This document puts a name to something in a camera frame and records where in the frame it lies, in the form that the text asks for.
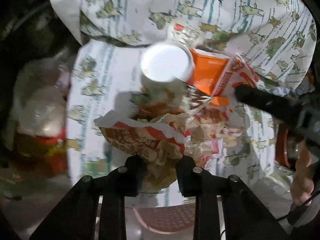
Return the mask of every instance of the plastic bag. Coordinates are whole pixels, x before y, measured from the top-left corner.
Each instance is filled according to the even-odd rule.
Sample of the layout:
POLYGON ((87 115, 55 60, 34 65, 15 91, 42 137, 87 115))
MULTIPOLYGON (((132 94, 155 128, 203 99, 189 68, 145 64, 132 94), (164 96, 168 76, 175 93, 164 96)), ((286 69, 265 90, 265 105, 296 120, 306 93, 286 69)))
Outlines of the plastic bag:
POLYGON ((31 136, 55 137, 62 132, 69 77, 67 65, 54 58, 32 60, 19 71, 4 132, 9 150, 16 128, 19 133, 31 136))
POLYGON ((18 133, 31 136, 55 137, 62 133, 65 122, 64 101, 58 88, 40 88, 26 102, 19 114, 18 133))

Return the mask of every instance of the food wrapper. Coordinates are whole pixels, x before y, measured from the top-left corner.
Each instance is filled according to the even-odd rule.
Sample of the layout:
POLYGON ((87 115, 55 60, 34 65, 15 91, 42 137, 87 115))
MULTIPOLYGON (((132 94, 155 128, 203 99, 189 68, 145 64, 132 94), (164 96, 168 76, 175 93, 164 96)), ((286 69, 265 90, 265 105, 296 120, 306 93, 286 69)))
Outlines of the food wrapper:
POLYGON ((142 190, 157 191, 177 179, 174 168, 184 153, 185 137, 169 124, 136 121, 112 110, 95 125, 111 145, 148 163, 142 190))
POLYGON ((111 145, 147 163, 142 190, 148 192, 169 187, 177 179, 175 165, 183 154, 205 167, 210 158, 221 156, 225 139, 236 142, 242 131, 228 127, 218 109, 203 109, 196 116, 165 114, 150 122, 112 110, 96 119, 95 125, 111 145))
POLYGON ((140 116, 156 118, 168 113, 194 115, 212 101, 209 95, 194 86, 184 84, 184 88, 182 93, 169 89, 132 93, 131 102, 139 107, 140 116))
POLYGON ((199 144, 188 143, 185 146, 184 154, 192 157, 197 166, 205 168, 209 159, 221 157, 222 150, 223 138, 220 138, 199 144))
POLYGON ((218 108, 222 111, 222 114, 226 121, 228 117, 234 111, 236 106, 236 98, 234 96, 234 89, 244 84, 253 88, 260 88, 261 84, 258 84, 259 77, 251 69, 248 63, 240 55, 233 55, 230 53, 224 53, 231 59, 223 69, 211 96, 214 97, 227 97, 229 98, 228 106, 209 106, 209 108, 218 108))

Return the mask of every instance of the crumpled paper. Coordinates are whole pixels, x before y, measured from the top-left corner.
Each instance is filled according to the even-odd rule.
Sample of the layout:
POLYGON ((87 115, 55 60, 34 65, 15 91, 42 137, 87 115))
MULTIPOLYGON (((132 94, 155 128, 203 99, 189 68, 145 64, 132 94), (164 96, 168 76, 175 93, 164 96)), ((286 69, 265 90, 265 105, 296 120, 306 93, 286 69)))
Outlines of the crumpled paper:
POLYGON ((185 137, 173 127, 159 121, 136 121, 113 110, 96 119, 95 125, 114 147, 148 163, 143 191, 160 190, 176 181, 175 165, 182 158, 185 137))
POLYGON ((142 92, 132 93, 131 102, 139 107, 140 116, 156 118, 163 114, 188 113, 194 115, 207 106, 213 98, 194 86, 181 81, 180 89, 172 91, 154 87, 142 88, 142 92))
POLYGON ((218 109, 204 111, 202 116, 165 114, 150 122, 124 117, 112 110, 96 119, 95 125, 111 145, 147 162, 142 190, 148 192, 176 181, 175 165, 183 154, 193 157, 196 165, 204 168, 210 158, 221 156, 224 138, 236 137, 235 132, 241 132, 225 126, 218 109))

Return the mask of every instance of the screw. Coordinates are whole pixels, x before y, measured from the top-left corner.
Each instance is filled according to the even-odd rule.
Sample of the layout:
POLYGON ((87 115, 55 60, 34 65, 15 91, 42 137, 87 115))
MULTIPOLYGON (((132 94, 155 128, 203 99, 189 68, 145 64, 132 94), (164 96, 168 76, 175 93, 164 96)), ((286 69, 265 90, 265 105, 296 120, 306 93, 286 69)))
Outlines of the screw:
POLYGON ((118 172, 119 172, 119 173, 125 173, 125 172, 127 172, 127 170, 128 170, 128 169, 127 169, 127 167, 125 167, 125 166, 121 166, 121 167, 118 168, 118 172))
POLYGON ((89 181, 91 180, 91 176, 85 175, 85 176, 83 176, 83 177, 81 178, 81 180, 82 180, 83 182, 89 182, 89 181))
POLYGON ((233 182, 237 182, 239 181, 239 177, 237 175, 230 175, 229 176, 229 179, 233 182))
POLYGON ((201 172, 202 172, 202 169, 201 169, 200 167, 194 167, 194 168, 192 169, 192 171, 193 171, 194 173, 201 173, 201 172))

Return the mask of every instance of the cup lid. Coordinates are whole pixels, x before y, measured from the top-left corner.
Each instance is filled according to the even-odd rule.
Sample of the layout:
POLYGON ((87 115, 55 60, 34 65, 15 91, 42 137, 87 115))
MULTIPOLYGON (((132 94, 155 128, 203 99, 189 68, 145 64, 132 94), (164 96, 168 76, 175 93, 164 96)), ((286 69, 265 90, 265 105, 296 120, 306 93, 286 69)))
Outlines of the cup lid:
POLYGON ((142 56, 141 70, 156 82, 171 82, 175 78, 182 81, 190 73, 191 54, 187 48, 174 43, 157 43, 147 48, 142 56))

